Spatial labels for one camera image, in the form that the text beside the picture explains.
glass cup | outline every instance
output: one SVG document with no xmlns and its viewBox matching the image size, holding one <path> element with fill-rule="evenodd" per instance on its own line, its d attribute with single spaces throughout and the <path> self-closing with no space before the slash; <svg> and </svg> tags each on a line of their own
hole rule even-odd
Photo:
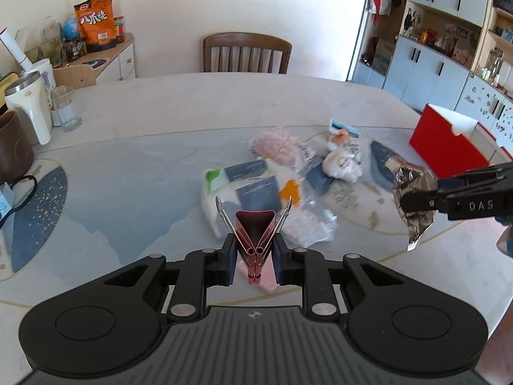
<svg viewBox="0 0 513 385">
<path fill-rule="evenodd" d="M 61 122 L 61 128 L 65 132 L 75 130 L 82 124 L 82 119 L 77 114 L 75 105 L 73 104 L 73 91 L 73 87 L 61 85 L 52 89 L 51 92 L 53 107 Z"/>
</svg>

dining table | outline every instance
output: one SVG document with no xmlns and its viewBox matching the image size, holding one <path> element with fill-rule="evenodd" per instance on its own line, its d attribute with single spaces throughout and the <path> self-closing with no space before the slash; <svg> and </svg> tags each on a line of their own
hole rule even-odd
<svg viewBox="0 0 513 385">
<path fill-rule="evenodd" d="M 513 259 L 496 248 L 504 228 L 492 218 L 437 213 L 407 252 L 407 226 L 376 177 L 371 146 L 427 165 L 409 145 L 419 114 L 387 92 L 307 76 L 197 73 L 98 84 L 75 90 L 73 103 L 81 126 L 53 128 L 47 145 L 33 147 L 38 190 L 0 232 L 1 384 L 31 371 L 17 336 L 31 308 L 148 254 L 175 261 L 219 248 L 201 207 L 205 170 L 255 160 L 251 140 L 273 127 L 324 155 L 331 118 L 360 132 L 363 175 L 319 195 L 337 228 L 310 248 L 332 260 L 358 253 L 453 295 L 482 314 L 490 335 L 509 307 Z M 27 189 L 16 187 L 17 199 Z M 208 305 L 301 303 L 299 287 L 250 285 L 239 271 L 232 286 L 207 293 Z"/>
</svg>

red box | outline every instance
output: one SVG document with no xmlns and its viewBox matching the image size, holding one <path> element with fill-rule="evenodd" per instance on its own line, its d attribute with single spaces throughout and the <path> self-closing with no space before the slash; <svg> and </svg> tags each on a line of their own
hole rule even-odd
<svg viewBox="0 0 513 385">
<path fill-rule="evenodd" d="M 497 164 L 511 155 L 477 120 L 428 104 L 410 144 L 438 178 Z"/>
</svg>

orange snack bag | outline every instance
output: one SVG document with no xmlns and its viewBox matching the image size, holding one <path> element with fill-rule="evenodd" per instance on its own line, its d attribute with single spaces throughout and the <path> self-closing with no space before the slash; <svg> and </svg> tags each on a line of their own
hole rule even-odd
<svg viewBox="0 0 513 385">
<path fill-rule="evenodd" d="M 99 52 L 116 46 L 112 0 L 88 0 L 75 6 L 80 35 L 87 52 Z"/>
</svg>

paper roll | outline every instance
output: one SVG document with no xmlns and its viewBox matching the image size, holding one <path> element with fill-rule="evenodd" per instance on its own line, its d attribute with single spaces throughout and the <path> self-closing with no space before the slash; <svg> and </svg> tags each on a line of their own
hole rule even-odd
<svg viewBox="0 0 513 385">
<path fill-rule="evenodd" d="M 29 58 L 27 58 L 27 55 L 23 53 L 7 29 L 2 30 L 0 33 L 0 39 L 2 40 L 7 50 L 11 53 L 13 58 L 16 59 L 16 62 L 18 62 L 18 64 L 20 64 L 25 71 L 29 71 L 30 69 L 34 68 L 32 62 L 29 60 Z"/>
</svg>

